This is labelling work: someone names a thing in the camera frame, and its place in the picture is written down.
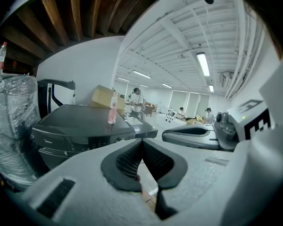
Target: plastic wrap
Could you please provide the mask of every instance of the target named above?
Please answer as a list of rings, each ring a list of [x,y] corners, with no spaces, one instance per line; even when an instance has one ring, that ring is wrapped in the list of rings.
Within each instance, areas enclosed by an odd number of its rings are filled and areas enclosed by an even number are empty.
[[[45,172],[32,135],[40,120],[37,80],[6,74],[0,80],[0,174],[24,190]]]

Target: water bottle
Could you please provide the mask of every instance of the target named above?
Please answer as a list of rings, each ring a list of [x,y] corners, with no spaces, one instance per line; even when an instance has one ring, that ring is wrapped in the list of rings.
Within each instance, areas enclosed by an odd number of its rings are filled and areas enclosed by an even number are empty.
[[[117,96],[118,96],[118,93],[114,92],[113,97],[111,98],[109,117],[108,117],[108,123],[109,124],[114,124],[116,122],[116,118],[117,118]]]
[[[8,43],[4,42],[1,49],[0,49],[0,73],[3,72],[3,64],[6,55],[6,46]]]

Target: wooden ceiling beam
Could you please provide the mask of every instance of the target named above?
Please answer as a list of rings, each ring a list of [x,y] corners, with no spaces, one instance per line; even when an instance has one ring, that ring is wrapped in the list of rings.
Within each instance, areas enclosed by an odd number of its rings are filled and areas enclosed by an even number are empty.
[[[112,22],[112,19],[117,11],[117,8],[119,6],[119,4],[121,3],[122,0],[116,0],[116,2],[114,3],[113,5],[113,8],[112,8],[112,11],[109,15],[109,19],[108,19],[108,22],[107,22],[107,26],[106,26],[106,31],[108,31],[110,25],[111,25],[111,22]]]
[[[17,44],[21,48],[27,50],[28,52],[36,55],[39,58],[45,57],[45,51],[37,46],[34,42],[32,42],[28,37],[23,35],[20,31],[18,31],[13,26],[5,26],[1,34],[3,37],[8,39],[9,41]]]
[[[96,31],[108,35],[108,20],[117,0],[102,0],[99,8],[99,16]]]
[[[3,70],[24,74],[24,73],[28,73],[31,70],[31,67],[21,65],[20,63],[18,63],[15,69],[13,69],[13,63],[11,61],[4,61]]]
[[[89,36],[92,38],[94,38],[95,36],[96,25],[97,25],[98,15],[99,15],[100,2],[101,0],[92,1],[92,9],[91,9],[91,16],[90,16],[91,26],[89,27]]]
[[[31,65],[31,66],[35,66],[36,65],[36,61],[34,58],[32,58],[29,55],[26,55],[22,52],[17,51],[16,49],[12,48],[11,46],[8,46],[8,48],[6,49],[6,58],[10,58],[19,62],[22,62],[24,64],[27,65]]]
[[[113,33],[118,34],[123,22],[138,1],[139,0],[121,0],[110,26]]]
[[[67,36],[66,30],[63,26],[61,16],[58,12],[58,7],[56,0],[42,0],[43,6],[48,14],[48,17],[54,26],[57,34],[61,39],[61,43],[66,46],[69,44],[69,38]]]
[[[17,12],[17,16],[20,20],[27,26],[27,28],[32,31],[41,41],[42,43],[52,52],[55,52],[57,49],[57,44],[55,41],[49,36],[46,30],[43,28],[39,20],[33,14],[33,11],[25,6],[19,12]]]
[[[75,39],[81,41],[83,38],[81,13],[80,13],[80,0],[70,0],[72,19],[74,23]]]

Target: person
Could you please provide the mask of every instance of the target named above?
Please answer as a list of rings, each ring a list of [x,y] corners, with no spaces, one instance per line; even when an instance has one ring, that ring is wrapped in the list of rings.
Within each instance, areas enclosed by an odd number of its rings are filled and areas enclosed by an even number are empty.
[[[143,106],[143,96],[138,88],[134,88],[133,94],[136,94],[137,96],[135,100],[131,102],[133,105],[133,111],[131,112],[131,115],[138,117]]]
[[[205,119],[205,124],[212,124],[213,119],[214,119],[214,115],[213,115],[211,108],[207,108],[207,113],[208,113],[208,116]]]
[[[184,112],[183,112],[183,107],[179,108],[179,111],[177,112],[177,118],[179,119],[183,119],[185,116]]]

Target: cardboard box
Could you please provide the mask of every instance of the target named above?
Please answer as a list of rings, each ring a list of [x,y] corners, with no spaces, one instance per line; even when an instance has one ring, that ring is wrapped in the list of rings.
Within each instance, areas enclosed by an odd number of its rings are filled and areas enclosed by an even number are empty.
[[[114,91],[104,86],[98,85],[93,93],[90,103],[91,107],[110,108],[111,98]],[[121,116],[125,113],[125,100],[118,94],[117,111]]]

